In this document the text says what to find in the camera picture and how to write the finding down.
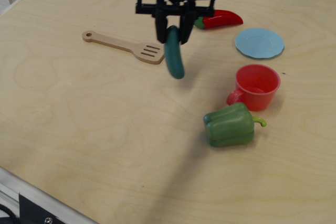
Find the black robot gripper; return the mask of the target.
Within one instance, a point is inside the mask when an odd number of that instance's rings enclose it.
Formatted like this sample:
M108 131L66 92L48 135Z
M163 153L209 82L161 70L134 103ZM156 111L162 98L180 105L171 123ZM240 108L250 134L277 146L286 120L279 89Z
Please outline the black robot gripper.
M156 36L166 42L167 16L180 16L180 42L188 42L194 22L199 17L212 17L216 0L137 0L135 12L155 18Z

